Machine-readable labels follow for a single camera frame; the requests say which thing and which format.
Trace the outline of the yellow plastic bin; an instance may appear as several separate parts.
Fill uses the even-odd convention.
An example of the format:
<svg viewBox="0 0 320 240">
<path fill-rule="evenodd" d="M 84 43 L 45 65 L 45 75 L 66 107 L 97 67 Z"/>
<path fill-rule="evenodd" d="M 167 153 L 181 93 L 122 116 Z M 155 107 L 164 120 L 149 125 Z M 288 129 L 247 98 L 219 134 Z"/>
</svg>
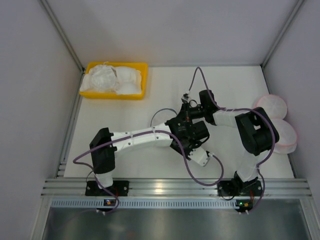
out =
<svg viewBox="0 0 320 240">
<path fill-rule="evenodd" d="M 79 94 L 87 99 L 113 99 L 113 100 L 141 100 L 145 96 L 147 76 L 148 76 L 148 64 L 145 62 L 90 62 L 87 65 L 85 74 L 89 70 L 97 65 L 108 65 L 112 66 L 115 70 L 115 67 L 129 67 L 139 70 L 141 72 L 142 81 L 141 81 L 141 94 L 131 94 L 131 95 L 117 95 L 115 89 L 111 92 L 82 92 L 79 89 Z"/>
</svg>

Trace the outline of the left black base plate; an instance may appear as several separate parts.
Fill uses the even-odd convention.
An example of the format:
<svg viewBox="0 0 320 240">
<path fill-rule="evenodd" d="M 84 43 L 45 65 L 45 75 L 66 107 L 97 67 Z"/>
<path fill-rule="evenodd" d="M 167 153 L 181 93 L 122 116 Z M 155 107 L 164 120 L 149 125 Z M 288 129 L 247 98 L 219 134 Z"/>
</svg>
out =
<svg viewBox="0 0 320 240">
<path fill-rule="evenodd" d="M 117 197 L 126 197 L 129 192 L 129 184 L 130 182 L 126 180 L 115 180 L 113 185 L 107 189 Z M 87 197 L 111 196 L 111 194 L 101 189 L 95 180 L 86 183 L 84 195 Z"/>
</svg>

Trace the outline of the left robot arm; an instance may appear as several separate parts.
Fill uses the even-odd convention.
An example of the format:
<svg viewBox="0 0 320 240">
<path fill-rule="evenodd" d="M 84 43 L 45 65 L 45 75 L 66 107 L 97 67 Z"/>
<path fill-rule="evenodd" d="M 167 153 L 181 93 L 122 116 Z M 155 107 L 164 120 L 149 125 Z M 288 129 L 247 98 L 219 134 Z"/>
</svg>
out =
<svg viewBox="0 0 320 240">
<path fill-rule="evenodd" d="M 174 117 L 159 125 L 130 132 L 110 132 L 109 128 L 102 128 L 89 144 L 98 187 L 107 189 L 113 185 L 117 157 L 147 147 L 170 147 L 204 167 L 210 157 L 202 144 L 209 137 L 203 121 L 193 123 L 188 117 Z"/>
</svg>

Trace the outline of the upper pink-trimmed laundry bag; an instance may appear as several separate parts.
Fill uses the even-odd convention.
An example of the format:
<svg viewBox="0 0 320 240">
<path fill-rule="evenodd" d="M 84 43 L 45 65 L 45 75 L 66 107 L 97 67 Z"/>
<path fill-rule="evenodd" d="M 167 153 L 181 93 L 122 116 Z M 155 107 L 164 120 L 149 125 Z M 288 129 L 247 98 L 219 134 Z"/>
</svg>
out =
<svg viewBox="0 0 320 240">
<path fill-rule="evenodd" d="M 284 119 L 288 113 L 286 102 L 278 95 L 267 94 L 260 97 L 254 104 L 254 108 L 261 107 L 270 119 Z"/>
</svg>

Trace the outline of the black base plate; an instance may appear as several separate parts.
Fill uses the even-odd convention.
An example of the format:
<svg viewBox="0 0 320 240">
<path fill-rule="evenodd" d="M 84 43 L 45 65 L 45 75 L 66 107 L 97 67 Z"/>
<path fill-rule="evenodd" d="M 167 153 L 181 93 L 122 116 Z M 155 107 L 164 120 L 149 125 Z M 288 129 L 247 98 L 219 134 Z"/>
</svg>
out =
<svg viewBox="0 0 320 240">
<path fill-rule="evenodd" d="M 255 178 L 242 182 L 240 179 L 222 180 L 217 185 L 219 197 L 260 197 L 263 191 L 261 182 Z"/>
<path fill-rule="evenodd" d="M 129 192 L 129 184 L 130 182 L 126 180 L 115 180 L 113 185 L 107 189 L 117 197 L 126 197 Z M 111 194 L 101 189 L 95 180 L 86 183 L 84 195 L 87 197 L 111 196 Z"/>
</svg>

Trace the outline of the lower pink-trimmed laundry bag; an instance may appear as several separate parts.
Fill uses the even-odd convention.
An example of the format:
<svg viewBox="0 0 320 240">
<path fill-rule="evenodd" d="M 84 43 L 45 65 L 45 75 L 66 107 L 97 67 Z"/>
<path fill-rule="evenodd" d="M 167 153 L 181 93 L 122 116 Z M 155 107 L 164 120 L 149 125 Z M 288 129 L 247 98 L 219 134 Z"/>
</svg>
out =
<svg viewBox="0 0 320 240">
<path fill-rule="evenodd" d="M 295 129 L 283 119 L 273 118 L 271 121 L 279 135 L 279 140 L 275 143 L 274 151 L 283 155 L 293 153 L 298 144 L 298 135 Z"/>
</svg>

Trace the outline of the right aluminium frame post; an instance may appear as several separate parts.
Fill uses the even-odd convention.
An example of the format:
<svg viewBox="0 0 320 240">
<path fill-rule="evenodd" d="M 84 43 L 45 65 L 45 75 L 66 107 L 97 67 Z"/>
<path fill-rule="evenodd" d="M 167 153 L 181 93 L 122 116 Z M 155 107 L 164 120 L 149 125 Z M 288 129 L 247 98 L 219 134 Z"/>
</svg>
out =
<svg viewBox="0 0 320 240">
<path fill-rule="evenodd" d="M 300 13 L 300 11 L 302 10 L 302 8 L 306 2 L 307 2 L 307 0 L 295 0 L 294 1 L 293 6 L 290 8 L 286 18 L 284 19 L 283 24 L 281 25 L 272 44 L 270 45 L 270 48 L 266 52 L 266 55 L 260 64 L 260 67 L 262 70 L 264 70 L 266 68 L 266 66 L 268 65 L 268 63 L 270 62 L 272 56 L 274 55 L 275 51 L 277 50 L 277 48 L 281 44 L 283 38 L 287 34 L 288 30 L 292 26 L 294 20 L 296 19 L 296 17 Z"/>
</svg>

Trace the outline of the left aluminium frame post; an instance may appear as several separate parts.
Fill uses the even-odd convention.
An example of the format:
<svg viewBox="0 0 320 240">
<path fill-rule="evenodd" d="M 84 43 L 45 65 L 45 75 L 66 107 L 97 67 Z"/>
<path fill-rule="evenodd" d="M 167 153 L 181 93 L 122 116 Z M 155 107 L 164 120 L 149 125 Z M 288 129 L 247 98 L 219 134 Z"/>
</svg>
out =
<svg viewBox="0 0 320 240">
<path fill-rule="evenodd" d="M 79 57 L 77 56 L 68 36 L 66 35 L 58 17 L 56 16 L 55 12 L 53 11 L 50 3 L 47 0 L 39 0 L 39 4 L 41 5 L 43 11 L 47 15 L 49 21 L 53 25 L 55 31 L 57 32 L 59 38 L 62 40 L 63 45 L 65 46 L 66 50 L 68 51 L 69 55 L 71 56 L 73 62 L 75 63 L 76 67 L 81 71 L 84 72 L 84 66 L 82 65 Z"/>
</svg>

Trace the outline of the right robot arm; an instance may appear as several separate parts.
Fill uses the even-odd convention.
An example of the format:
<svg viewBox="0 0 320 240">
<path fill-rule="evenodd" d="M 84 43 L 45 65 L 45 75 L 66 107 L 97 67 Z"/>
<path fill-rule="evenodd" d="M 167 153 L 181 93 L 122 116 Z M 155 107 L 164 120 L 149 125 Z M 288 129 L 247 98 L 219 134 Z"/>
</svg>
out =
<svg viewBox="0 0 320 240">
<path fill-rule="evenodd" d="M 192 106 L 189 95 L 185 93 L 176 117 L 165 122 L 174 135 L 171 148 L 185 160 L 204 165 L 211 156 L 202 148 L 210 138 L 207 124 L 236 128 L 245 152 L 232 180 L 239 186 L 255 183 L 260 165 L 271 157 L 279 141 L 279 134 L 265 110 L 262 107 L 221 108 L 217 106 L 211 90 L 202 90 L 199 97 L 200 103 Z"/>
</svg>

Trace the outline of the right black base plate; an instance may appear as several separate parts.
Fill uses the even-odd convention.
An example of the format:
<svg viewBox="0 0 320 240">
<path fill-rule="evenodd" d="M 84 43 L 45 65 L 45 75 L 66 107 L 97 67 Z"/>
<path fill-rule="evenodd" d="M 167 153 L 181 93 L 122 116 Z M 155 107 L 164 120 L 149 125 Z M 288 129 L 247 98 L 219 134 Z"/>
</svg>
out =
<svg viewBox="0 0 320 240">
<path fill-rule="evenodd" d="M 222 180 L 217 185 L 219 197 L 260 197 L 263 191 L 261 182 L 255 178 L 242 182 L 240 179 Z"/>
</svg>

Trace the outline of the clear mesh laundry bag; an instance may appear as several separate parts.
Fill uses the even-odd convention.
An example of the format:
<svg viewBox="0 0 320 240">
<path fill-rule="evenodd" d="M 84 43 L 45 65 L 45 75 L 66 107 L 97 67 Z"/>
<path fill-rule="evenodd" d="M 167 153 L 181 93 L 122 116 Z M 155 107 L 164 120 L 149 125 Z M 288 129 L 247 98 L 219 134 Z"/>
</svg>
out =
<svg viewBox="0 0 320 240">
<path fill-rule="evenodd" d="M 178 113 L 172 108 L 162 108 L 154 113 L 150 120 L 150 126 L 154 127 L 159 124 L 165 123 L 167 120 L 170 120 L 176 117 Z"/>
</svg>

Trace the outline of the pink-trimmed laundry bag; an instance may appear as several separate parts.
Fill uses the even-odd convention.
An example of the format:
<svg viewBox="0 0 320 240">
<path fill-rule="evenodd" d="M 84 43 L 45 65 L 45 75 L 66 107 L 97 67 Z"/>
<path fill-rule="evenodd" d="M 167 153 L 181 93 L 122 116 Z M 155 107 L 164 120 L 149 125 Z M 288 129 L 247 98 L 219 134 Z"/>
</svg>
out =
<svg viewBox="0 0 320 240">
<path fill-rule="evenodd" d="M 260 97 L 254 104 L 254 108 L 261 107 L 270 119 L 284 119 L 288 113 L 286 102 L 278 95 L 267 94 Z"/>
<path fill-rule="evenodd" d="M 279 140 L 275 143 L 274 151 L 283 155 L 293 153 L 298 144 L 298 135 L 295 129 L 283 119 L 273 118 L 271 121 L 279 135 Z"/>
</svg>

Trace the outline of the aluminium frame post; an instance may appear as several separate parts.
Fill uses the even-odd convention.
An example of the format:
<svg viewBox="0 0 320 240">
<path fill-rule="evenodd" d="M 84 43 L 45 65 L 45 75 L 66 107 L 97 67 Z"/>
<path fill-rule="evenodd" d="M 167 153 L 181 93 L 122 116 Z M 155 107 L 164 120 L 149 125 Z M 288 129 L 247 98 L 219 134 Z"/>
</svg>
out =
<svg viewBox="0 0 320 240">
<path fill-rule="evenodd" d="M 55 31 L 57 32 L 59 38 L 62 40 L 63 45 L 65 46 L 66 50 L 68 51 L 69 55 L 71 56 L 73 62 L 75 63 L 76 67 L 81 71 L 84 72 L 84 66 L 82 65 L 79 57 L 77 56 L 68 36 L 66 35 L 58 17 L 56 16 L 55 12 L 53 11 L 50 3 L 47 0 L 39 0 L 39 4 L 41 5 L 43 11 L 47 15 L 49 21 L 53 25 Z"/>
<path fill-rule="evenodd" d="M 268 63 L 270 62 L 272 56 L 274 55 L 275 51 L 277 50 L 277 48 L 281 44 L 283 38 L 287 34 L 288 30 L 292 26 L 294 20 L 296 19 L 296 17 L 300 13 L 300 11 L 302 10 L 302 8 L 306 2 L 307 2 L 307 0 L 295 0 L 294 1 L 293 6 L 290 8 L 286 18 L 284 19 L 283 24 L 281 25 L 272 44 L 270 45 L 270 48 L 266 52 L 266 55 L 260 64 L 260 67 L 262 70 L 264 70 L 266 68 L 266 66 L 268 65 Z"/>
</svg>

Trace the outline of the aluminium front rail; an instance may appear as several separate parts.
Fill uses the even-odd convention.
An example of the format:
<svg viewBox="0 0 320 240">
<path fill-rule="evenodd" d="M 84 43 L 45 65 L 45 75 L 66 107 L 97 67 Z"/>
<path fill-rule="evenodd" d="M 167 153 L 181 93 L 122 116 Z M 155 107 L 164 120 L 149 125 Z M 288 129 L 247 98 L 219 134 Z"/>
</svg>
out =
<svg viewBox="0 0 320 240">
<path fill-rule="evenodd" d="M 217 197 L 217 186 L 202 186 L 191 179 L 128 179 L 130 197 Z M 51 178 L 44 182 L 42 197 L 82 197 L 86 191 L 83 178 Z M 301 178 L 267 178 L 266 199 L 310 199 L 311 189 Z"/>
</svg>

